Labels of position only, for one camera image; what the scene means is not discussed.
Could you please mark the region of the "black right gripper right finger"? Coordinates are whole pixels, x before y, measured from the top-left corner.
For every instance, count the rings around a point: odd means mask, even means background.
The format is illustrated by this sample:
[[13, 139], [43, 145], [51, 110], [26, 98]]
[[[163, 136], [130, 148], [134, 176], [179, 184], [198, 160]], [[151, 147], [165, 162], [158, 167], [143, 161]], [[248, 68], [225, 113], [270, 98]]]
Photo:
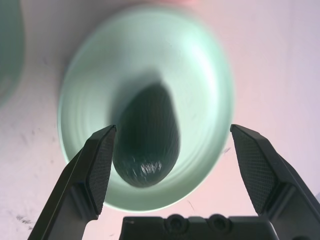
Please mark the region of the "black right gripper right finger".
[[255, 212], [269, 220], [280, 240], [318, 240], [320, 203], [297, 171], [260, 133], [237, 124], [230, 132]]

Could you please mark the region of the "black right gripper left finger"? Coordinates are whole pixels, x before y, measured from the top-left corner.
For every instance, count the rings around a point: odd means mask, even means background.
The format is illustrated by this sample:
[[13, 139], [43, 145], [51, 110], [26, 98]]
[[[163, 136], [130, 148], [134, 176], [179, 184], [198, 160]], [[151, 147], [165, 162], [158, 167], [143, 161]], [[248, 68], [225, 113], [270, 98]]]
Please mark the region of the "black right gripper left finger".
[[94, 132], [63, 169], [30, 240], [80, 240], [103, 209], [112, 168], [116, 126]]

